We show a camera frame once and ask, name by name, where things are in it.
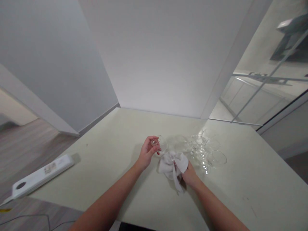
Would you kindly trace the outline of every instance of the power strip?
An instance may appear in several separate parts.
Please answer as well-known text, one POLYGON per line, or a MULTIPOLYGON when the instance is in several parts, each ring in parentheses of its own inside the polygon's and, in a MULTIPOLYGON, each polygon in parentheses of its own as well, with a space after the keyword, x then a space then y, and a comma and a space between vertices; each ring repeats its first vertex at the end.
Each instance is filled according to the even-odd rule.
POLYGON ((73 165, 74 161, 68 154, 55 159, 50 164, 47 164, 13 184, 11 199, 17 199, 30 194, 73 165))

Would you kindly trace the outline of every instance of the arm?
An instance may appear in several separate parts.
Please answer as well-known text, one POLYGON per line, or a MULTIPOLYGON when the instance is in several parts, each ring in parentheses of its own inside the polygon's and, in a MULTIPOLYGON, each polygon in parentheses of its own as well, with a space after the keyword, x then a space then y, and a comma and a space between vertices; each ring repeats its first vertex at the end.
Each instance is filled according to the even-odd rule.
POLYGON ((151 162, 151 157, 157 151, 151 141, 156 136, 146 138, 136 163, 94 202, 72 225, 70 231, 78 230, 109 230, 121 209, 129 192, 132 190, 141 173, 151 162))
POLYGON ((200 180, 192 164, 182 174, 184 181, 192 187, 217 230, 249 230, 200 180))

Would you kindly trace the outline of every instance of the hand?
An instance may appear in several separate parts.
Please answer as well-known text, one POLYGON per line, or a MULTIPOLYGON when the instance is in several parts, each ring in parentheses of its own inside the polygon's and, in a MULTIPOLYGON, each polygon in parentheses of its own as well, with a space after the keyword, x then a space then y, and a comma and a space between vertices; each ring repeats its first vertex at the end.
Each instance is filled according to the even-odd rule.
POLYGON ((151 163, 151 158, 154 155, 154 153, 158 150, 157 146, 152 146, 151 142, 154 139, 158 139, 157 136, 148 136, 143 143, 140 151, 140 155, 138 160, 136 161, 135 165, 140 170, 145 170, 149 164, 151 163))
POLYGON ((201 183, 200 178, 197 176, 195 169, 193 168, 193 165, 188 161, 187 169, 184 173, 182 173, 182 177, 186 184, 191 186, 193 189, 195 189, 199 183, 201 183))

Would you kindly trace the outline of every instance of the cleaning cloth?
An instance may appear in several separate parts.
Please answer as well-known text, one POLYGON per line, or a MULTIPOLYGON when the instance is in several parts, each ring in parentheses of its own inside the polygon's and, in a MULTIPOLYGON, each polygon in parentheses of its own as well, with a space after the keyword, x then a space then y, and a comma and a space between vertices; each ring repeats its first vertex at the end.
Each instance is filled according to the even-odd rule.
POLYGON ((188 159, 182 153, 175 153, 170 151, 165 153, 159 162, 158 172, 164 173, 165 176, 174 181, 175 188, 177 189, 179 195, 184 193, 180 181, 182 179, 181 173, 184 173, 188 166, 188 159))

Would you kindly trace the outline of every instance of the forearm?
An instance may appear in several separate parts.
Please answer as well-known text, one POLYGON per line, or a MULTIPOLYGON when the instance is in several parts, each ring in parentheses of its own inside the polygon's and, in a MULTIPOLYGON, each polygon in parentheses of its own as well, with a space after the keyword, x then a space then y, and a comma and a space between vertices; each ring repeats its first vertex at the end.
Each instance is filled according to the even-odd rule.
POLYGON ((193 189, 217 230, 249 230, 201 180, 193 189))
POLYGON ((134 165, 81 215, 70 231, 109 230, 141 173, 134 165))

